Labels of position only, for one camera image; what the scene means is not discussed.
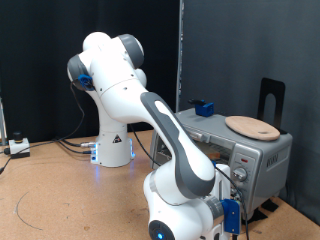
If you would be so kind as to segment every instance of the round wooden board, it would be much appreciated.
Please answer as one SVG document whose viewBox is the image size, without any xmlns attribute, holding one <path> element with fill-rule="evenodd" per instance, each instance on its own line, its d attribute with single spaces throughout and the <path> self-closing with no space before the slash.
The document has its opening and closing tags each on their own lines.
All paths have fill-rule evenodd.
<svg viewBox="0 0 320 240">
<path fill-rule="evenodd" d="M 254 118 L 242 116 L 227 117 L 226 124 L 237 133 L 262 141 L 272 141 L 280 137 L 280 132 L 276 128 Z"/>
</svg>

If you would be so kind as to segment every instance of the cable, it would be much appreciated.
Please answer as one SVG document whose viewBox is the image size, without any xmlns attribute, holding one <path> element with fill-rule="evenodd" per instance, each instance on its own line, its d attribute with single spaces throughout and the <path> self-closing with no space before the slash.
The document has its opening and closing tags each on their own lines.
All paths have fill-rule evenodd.
<svg viewBox="0 0 320 240">
<path fill-rule="evenodd" d="M 237 187 L 237 185 L 234 183 L 234 181 L 232 181 L 232 179 L 227 176 L 227 174 L 225 174 L 225 173 L 224 173 L 220 168 L 218 168 L 217 166 L 215 166 L 215 168 L 216 168 L 223 176 L 225 176 L 225 177 L 232 183 L 232 185 L 235 187 L 235 189 L 237 190 L 237 192 L 239 193 L 239 195 L 240 195 L 240 197 L 241 197 L 241 203 L 242 203 L 244 215 L 245 215 L 245 218 L 246 218 L 246 219 L 245 219 L 245 222 L 246 222 L 246 235 L 247 235 L 247 240 L 249 240 L 247 210 L 246 210 L 246 205 L 245 205 L 245 203 L 244 203 L 244 198 L 243 198 L 242 192 L 241 192 L 240 189 Z"/>
<path fill-rule="evenodd" d="M 58 142 L 58 143 L 60 143 L 64 148 L 68 149 L 68 150 L 71 151 L 71 152 L 79 153 L 79 154 L 91 154 L 91 151 L 78 152 L 78 151 L 75 151 L 75 150 L 73 150 L 73 149 L 71 149 L 71 148 L 68 148 L 68 147 L 67 147 L 66 145 L 64 145 L 61 141 Z"/>
<path fill-rule="evenodd" d="M 22 149 L 21 151 L 17 152 L 16 154 L 19 154 L 19 153 L 23 152 L 24 150 L 27 150 L 27 149 L 30 149 L 30 148 L 39 147 L 39 146 L 51 144 L 51 143 L 54 143 L 54 142 L 60 142 L 60 141 L 63 140 L 63 139 L 69 138 L 69 137 L 72 136 L 76 131 L 78 131 L 78 129 L 80 128 L 80 126 L 81 126 L 81 124 L 82 124 L 82 122 L 83 122 L 85 113 L 84 113 L 83 109 L 82 109 L 81 106 L 80 106 L 80 103 L 79 103 L 79 101 L 78 101 L 78 98 L 77 98 L 77 96 L 76 96 L 76 93 L 73 91 L 73 88 L 72 88 L 72 86 L 73 86 L 73 84 L 74 84 L 73 82 L 74 82 L 74 81 L 72 81 L 72 82 L 70 83 L 70 90 L 71 90 L 71 92 L 72 92 L 72 94 L 73 94 L 73 96 L 74 96 L 74 98 L 75 98 L 75 100 L 76 100 L 76 102 L 77 102 L 77 105 L 78 105 L 78 107 L 79 107 L 79 109 L 80 109 L 80 111 L 81 111 L 81 113 L 82 113 L 82 118 L 81 118 L 81 120 L 80 120 L 80 123 L 79 123 L 78 126 L 76 127 L 76 129 L 75 129 L 72 133 L 68 134 L 68 135 L 65 136 L 65 137 L 62 137 L 62 138 L 60 138 L 60 139 L 53 140 L 53 141 L 50 141 L 50 142 L 39 143 L 39 144 L 30 146 L 30 147 L 24 148 L 24 149 Z M 0 168 L 0 175 L 1 175 L 2 172 L 5 170 L 5 168 L 7 167 L 8 163 L 10 162 L 11 159 L 12 159 L 12 158 L 10 157 L 10 158 L 8 159 L 8 161 L 6 162 L 6 164 L 5 164 L 2 168 Z"/>
<path fill-rule="evenodd" d="M 136 131 L 134 130 L 132 124 L 130 124 L 130 127 L 131 127 L 131 130 L 133 132 L 133 134 L 135 135 L 138 143 L 140 144 L 141 148 L 143 149 L 143 151 L 148 155 L 148 157 L 151 159 L 152 162 L 154 162 L 155 164 L 157 164 L 159 167 L 161 166 L 160 163 L 158 163 L 157 161 L 155 161 L 151 156 L 150 154 L 147 152 L 147 150 L 144 148 L 144 146 L 142 145 L 142 143 L 140 142 L 140 139 L 138 138 L 137 134 L 136 134 Z"/>
<path fill-rule="evenodd" d="M 71 143 L 71 142 L 68 142 L 68 141 L 65 140 L 65 139 L 62 139 L 61 141 L 64 142 L 64 143 L 66 143 L 66 144 L 68 144 L 68 145 L 70 145 L 70 146 L 72 146 L 72 147 L 81 147 L 81 144 Z"/>
</svg>

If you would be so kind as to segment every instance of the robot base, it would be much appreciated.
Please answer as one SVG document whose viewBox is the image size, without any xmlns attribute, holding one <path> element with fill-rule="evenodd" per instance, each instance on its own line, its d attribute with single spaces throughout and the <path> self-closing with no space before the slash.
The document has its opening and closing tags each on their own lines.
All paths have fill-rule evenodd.
<svg viewBox="0 0 320 240">
<path fill-rule="evenodd" d="M 92 164 L 104 167 L 121 167 L 127 165 L 131 159 L 131 139 L 126 129 L 122 132 L 100 131 L 96 139 L 96 147 L 91 149 Z"/>
</svg>

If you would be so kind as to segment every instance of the black backdrop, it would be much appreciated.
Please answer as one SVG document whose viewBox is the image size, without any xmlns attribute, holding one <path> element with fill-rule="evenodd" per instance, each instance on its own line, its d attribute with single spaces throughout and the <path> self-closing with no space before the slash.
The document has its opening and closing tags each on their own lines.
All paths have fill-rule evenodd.
<svg viewBox="0 0 320 240">
<path fill-rule="evenodd" d="M 320 1 L 184 2 L 181 110 L 200 98 L 257 117 L 261 79 L 284 82 L 281 128 L 293 144 L 280 196 L 320 224 Z"/>
<path fill-rule="evenodd" d="M 0 77 L 9 138 L 31 142 L 64 136 L 81 113 L 69 89 L 68 60 L 91 32 L 129 33 L 143 45 L 147 89 L 175 106 L 179 1 L 4 0 L 0 8 Z M 86 118 L 74 137 L 98 134 L 93 100 L 76 91 Z M 137 130 L 150 129 L 136 124 Z"/>
</svg>

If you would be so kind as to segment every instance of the table surface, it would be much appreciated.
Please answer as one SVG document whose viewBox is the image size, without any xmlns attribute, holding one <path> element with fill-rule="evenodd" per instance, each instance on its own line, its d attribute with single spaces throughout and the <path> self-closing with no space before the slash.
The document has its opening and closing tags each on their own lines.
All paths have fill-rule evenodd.
<svg viewBox="0 0 320 240">
<path fill-rule="evenodd" d="M 146 149 L 151 135 L 138 133 Z M 89 156 L 67 152 L 57 143 L 12 160 L 0 176 L 1 239 L 150 240 L 142 185 L 152 169 L 135 139 L 133 144 L 136 158 L 119 168 L 93 165 Z M 7 159 L 2 154 L 0 165 Z M 279 205 L 275 212 L 261 209 L 268 218 L 249 224 L 251 240 L 320 239 L 318 225 L 279 198 L 273 201 Z M 239 239 L 245 239 L 244 231 Z"/>
</svg>

